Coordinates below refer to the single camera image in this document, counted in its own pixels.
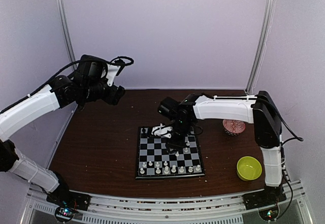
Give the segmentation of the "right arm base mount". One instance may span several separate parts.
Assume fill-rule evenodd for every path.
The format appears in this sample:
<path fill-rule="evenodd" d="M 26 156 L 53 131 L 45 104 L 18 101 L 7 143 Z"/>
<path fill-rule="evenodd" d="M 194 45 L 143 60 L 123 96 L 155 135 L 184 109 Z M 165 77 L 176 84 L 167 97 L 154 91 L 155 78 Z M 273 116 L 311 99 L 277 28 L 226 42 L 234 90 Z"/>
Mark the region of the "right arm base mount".
<path fill-rule="evenodd" d="M 244 194 L 242 196 L 246 210 L 258 209 L 259 216 L 264 221 L 275 221 L 280 215 L 279 203 L 286 200 L 283 187 L 268 187 Z"/>

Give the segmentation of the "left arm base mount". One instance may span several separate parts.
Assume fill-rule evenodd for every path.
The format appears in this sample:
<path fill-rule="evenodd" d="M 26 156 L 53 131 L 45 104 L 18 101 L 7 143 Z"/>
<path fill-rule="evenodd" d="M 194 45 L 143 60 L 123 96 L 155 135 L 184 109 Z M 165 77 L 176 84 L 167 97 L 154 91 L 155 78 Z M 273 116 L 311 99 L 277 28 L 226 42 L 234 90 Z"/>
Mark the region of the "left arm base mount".
<path fill-rule="evenodd" d="M 55 219 L 60 223 L 71 221 L 80 211 L 87 211 L 91 196 L 71 191 L 67 200 L 61 200 L 53 193 L 46 193 L 46 201 L 57 205 L 54 211 Z"/>

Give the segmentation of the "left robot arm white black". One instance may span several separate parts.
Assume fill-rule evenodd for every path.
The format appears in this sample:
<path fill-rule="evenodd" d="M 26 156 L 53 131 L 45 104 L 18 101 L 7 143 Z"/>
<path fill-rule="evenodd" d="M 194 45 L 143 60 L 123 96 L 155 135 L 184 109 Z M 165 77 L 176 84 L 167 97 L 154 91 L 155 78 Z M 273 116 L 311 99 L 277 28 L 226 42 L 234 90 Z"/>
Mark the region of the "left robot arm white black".
<path fill-rule="evenodd" d="M 77 68 L 71 74 L 64 75 L 68 67 L 63 67 L 35 91 L 1 110 L 1 172 L 13 173 L 36 184 L 53 194 L 61 205 L 69 205 L 73 194 L 62 177 L 22 154 L 12 137 L 42 117 L 71 104 L 80 109 L 97 100 L 117 105 L 124 88 L 115 85 L 114 79 L 133 63 L 133 59 L 126 56 L 104 60 L 84 54 L 74 62 Z"/>

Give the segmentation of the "black white chessboard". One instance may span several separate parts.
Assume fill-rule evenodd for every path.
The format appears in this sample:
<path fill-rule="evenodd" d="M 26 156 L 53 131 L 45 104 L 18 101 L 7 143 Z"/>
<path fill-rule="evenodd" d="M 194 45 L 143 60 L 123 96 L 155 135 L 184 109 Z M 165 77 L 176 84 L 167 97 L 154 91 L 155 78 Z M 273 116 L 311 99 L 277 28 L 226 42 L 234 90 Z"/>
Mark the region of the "black white chessboard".
<path fill-rule="evenodd" d="M 146 129 L 145 134 L 142 133 L 142 128 Z M 170 153 L 166 147 L 167 138 L 151 135 L 150 128 L 147 126 L 139 127 L 135 179 L 165 179 L 205 176 L 205 169 L 196 129 L 190 129 L 190 133 L 185 137 L 185 143 L 187 141 L 190 141 L 190 145 L 185 146 L 188 148 L 188 152 L 184 152 L 184 147 L 179 151 Z M 142 166 L 143 162 L 147 163 L 145 168 Z M 173 165 L 176 166 L 176 173 L 171 172 Z M 201 166 L 200 172 L 195 171 L 197 165 Z M 169 167 L 168 174 L 164 173 L 165 166 Z M 183 173 L 179 172 L 181 166 L 184 167 Z M 155 172 L 157 167 L 161 170 L 160 174 L 156 174 Z M 190 173 L 188 171 L 189 167 L 193 167 L 193 172 Z M 140 173 L 141 168 L 144 169 L 144 174 Z"/>

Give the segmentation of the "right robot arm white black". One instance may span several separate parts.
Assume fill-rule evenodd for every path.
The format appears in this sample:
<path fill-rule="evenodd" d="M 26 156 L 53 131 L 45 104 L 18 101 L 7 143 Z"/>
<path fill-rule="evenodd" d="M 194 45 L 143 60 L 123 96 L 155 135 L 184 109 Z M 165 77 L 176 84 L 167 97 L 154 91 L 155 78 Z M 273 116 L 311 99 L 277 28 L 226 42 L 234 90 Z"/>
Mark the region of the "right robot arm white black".
<path fill-rule="evenodd" d="M 280 196 L 285 165 L 282 120 L 268 92 L 235 97 L 190 94 L 181 102 L 167 97 L 157 110 L 172 123 L 153 127 L 151 134 L 167 138 L 169 146 L 174 148 L 185 146 L 185 136 L 198 120 L 226 119 L 252 124 L 254 140 L 262 151 L 265 168 L 265 189 L 260 199 L 269 205 Z"/>

